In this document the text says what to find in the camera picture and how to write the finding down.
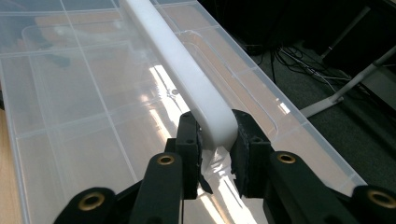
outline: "clear plastic container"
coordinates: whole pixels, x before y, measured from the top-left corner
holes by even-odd
[[[118,2],[37,2],[0,9],[0,75],[23,220],[51,223],[84,189],[118,193],[140,180],[189,109]],[[275,150],[297,153],[345,194],[364,184],[198,2],[151,2],[229,106],[253,115]],[[228,157],[206,178],[215,193],[200,190],[185,202],[185,223],[265,223],[262,200],[237,197]]]

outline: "white handle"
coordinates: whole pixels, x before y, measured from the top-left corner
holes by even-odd
[[[203,130],[206,149],[233,145],[238,125],[233,111],[149,0],[121,6],[145,35]]]

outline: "plastic box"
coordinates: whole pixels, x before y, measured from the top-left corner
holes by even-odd
[[[365,184],[198,2],[151,2],[275,150],[300,155],[345,194]],[[120,192],[140,180],[188,108],[117,2],[29,4],[0,7],[0,75],[23,220],[51,223],[84,189]],[[185,202],[185,223],[265,223],[261,200],[237,197],[229,158],[206,178],[215,194]]]

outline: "gray floor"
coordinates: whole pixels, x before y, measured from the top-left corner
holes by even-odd
[[[320,60],[312,50],[297,47]],[[252,59],[259,63],[261,56]],[[277,60],[274,67],[276,85],[299,109],[333,93],[328,85],[291,72]],[[269,52],[264,53],[260,68],[272,78]],[[352,90],[342,103],[309,120],[368,184],[396,192],[395,122],[374,101],[361,91]]]

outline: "wooden surface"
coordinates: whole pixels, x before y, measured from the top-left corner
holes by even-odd
[[[4,110],[0,110],[0,223],[21,223],[18,187]]]

